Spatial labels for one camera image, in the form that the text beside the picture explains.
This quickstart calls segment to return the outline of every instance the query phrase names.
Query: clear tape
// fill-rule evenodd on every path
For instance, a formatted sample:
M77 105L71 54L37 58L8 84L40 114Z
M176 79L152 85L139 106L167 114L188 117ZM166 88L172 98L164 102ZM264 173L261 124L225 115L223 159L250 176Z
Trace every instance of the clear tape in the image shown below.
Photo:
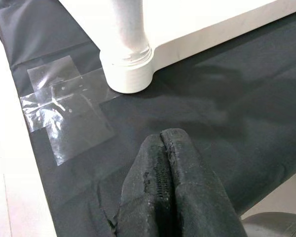
M63 70L58 68L55 73L54 67L60 63ZM75 69L70 69L72 65L75 68L71 58L66 57L48 64L48 67L43 65L29 70L30 77L35 75L31 81L39 86L33 85L37 90L20 98L30 132L46 128L57 165L114 136L99 104L120 94L108 87L102 69L70 78L76 75ZM44 83L39 83L40 73L36 70L42 68L49 68L52 73L42 73Z

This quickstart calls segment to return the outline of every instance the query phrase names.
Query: white furniture leg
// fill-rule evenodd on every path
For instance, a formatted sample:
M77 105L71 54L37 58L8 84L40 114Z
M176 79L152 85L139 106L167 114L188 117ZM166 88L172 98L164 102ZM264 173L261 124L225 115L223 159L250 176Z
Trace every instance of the white furniture leg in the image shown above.
M121 93L139 92L156 70L296 12L296 0L60 2L100 48L107 82Z

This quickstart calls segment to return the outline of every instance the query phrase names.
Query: transparent adhesive tape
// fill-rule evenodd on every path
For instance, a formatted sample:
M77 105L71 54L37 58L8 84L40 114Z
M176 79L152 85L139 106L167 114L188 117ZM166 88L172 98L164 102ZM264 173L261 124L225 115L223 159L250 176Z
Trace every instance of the transparent adhesive tape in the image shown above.
M37 83L43 87L20 100L30 132L46 129L56 163L61 165L114 136L99 104L119 94L108 87L102 69L71 79L58 76L64 75L62 70L58 71L53 73L56 81L48 79L48 73L42 74L42 80L48 83Z

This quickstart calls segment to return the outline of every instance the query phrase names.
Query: dark gray fabric sheet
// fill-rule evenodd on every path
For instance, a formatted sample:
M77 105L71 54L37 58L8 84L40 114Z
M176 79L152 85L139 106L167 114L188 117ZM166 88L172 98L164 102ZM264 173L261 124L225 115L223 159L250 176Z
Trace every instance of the dark gray fabric sheet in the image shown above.
M0 0L0 37L20 97L33 93L27 69L67 55L81 74L101 67L96 45L56 0ZM140 144L170 127L191 136L241 214L296 172L296 13L100 107L116 135L60 166L45 128L30 134L58 236L106 236Z

